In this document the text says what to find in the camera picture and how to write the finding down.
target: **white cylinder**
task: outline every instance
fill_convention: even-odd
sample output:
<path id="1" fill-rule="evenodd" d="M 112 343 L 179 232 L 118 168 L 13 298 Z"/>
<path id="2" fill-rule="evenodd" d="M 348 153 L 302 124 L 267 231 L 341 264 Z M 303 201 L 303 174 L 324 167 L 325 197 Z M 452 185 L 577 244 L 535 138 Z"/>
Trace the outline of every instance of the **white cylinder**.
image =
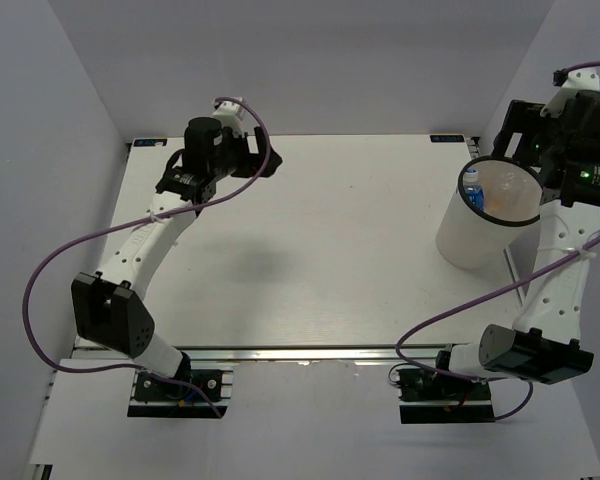
<path id="1" fill-rule="evenodd" d="M 464 193 L 462 177 L 468 168 L 478 171 L 484 211 Z M 541 195 L 535 176 L 523 168 L 488 157 L 470 162 L 460 172 L 458 188 L 438 229 L 438 251 L 459 268 L 486 265 L 538 221 Z"/>

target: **blue bottle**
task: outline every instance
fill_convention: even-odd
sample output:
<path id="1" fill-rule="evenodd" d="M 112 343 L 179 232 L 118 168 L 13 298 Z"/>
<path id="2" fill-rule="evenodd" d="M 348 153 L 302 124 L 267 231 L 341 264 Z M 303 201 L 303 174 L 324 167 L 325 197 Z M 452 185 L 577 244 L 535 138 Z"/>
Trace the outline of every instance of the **blue bottle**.
<path id="1" fill-rule="evenodd" d="M 469 201 L 473 203 L 478 210 L 484 211 L 484 192 L 479 183 L 478 171 L 470 168 L 464 172 L 462 184 L 467 197 L 469 197 Z"/>

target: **black label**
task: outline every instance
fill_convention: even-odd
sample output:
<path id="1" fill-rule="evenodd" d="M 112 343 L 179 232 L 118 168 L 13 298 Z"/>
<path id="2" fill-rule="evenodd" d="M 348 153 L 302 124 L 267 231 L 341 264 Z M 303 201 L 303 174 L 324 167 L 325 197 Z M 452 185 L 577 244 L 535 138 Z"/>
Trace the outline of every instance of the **black label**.
<path id="1" fill-rule="evenodd" d="M 164 147 L 166 144 L 166 138 L 136 138 L 133 141 L 134 147 Z"/>
<path id="2" fill-rule="evenodd" d="M 431 143 L 464 143 L 462 135 L 429 135 Z"/>

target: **gray wall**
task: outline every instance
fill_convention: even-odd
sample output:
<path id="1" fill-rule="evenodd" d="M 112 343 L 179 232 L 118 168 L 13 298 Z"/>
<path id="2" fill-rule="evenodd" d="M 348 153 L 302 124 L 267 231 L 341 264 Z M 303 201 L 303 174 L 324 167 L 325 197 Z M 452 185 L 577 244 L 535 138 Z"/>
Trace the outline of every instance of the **gray wall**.
<path id="1" fill-rule="evenodd" d="M 491 151 L 511 99 L 546 102 L 556 91 L 551 84 L 553 70 L 599 59 L 600 0 L 556 1 L 489 122 L 481 141 L 483 153 Z M 522 276 L 533 268 L 537 241 L 537 230 L 530 231 L 512 248 Z M 596 251 L 581 317 L 583 347 L 596 358 L 591 372 L 577 379 L 575 387 L 600 457 L 600 247 Z"/>
<path id="2" fill-rule="evenodd" d="M 125 139 L 242 95 L 273 133 L 481 133 L 553 0 L 51 0 Z"/>
<path id="3" fill-rule="evenodd" d="M 20 479 L 51 371 L 20 318 L 25 282 L 48 252 L 109 221 L 124 144 L 44 0 L 0 0 L 0 480 Z M 76 249 L 34 292 L 35 331 L 58 359 L 74 327 L 69 285 L 98 255 Z"/>

